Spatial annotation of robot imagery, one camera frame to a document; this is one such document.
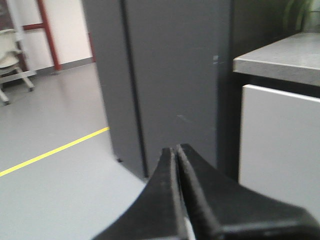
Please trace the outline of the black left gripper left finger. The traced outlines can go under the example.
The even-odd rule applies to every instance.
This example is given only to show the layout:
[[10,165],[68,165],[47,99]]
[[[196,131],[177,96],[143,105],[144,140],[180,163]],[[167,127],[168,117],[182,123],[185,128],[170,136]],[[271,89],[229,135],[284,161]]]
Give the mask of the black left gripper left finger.
[[96,240],[185,240],[187,228],[176,153],[162,149],[158,165],[134,203]]

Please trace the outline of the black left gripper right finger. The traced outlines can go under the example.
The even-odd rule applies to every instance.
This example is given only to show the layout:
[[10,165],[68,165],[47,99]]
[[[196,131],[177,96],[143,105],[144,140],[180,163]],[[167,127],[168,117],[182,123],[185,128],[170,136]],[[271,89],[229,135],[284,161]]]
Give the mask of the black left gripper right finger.
[[177,146],[187,213],[198,240],[318,240],[320,225],[303,207],[241,186],[189,144]]

